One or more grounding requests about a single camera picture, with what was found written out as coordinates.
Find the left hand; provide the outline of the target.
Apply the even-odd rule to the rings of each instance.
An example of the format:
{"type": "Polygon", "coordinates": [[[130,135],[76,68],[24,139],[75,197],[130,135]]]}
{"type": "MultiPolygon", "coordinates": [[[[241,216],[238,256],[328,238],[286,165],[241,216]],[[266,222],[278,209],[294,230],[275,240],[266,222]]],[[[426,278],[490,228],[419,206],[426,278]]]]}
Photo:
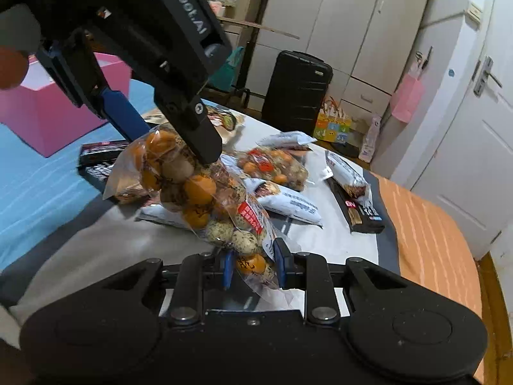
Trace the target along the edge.
{"type": "Polygon", "coordinates": [[[29,69],[29,58],[24,52],[7,47],[0,49],[0,90],[19,86],[29,69]]]}

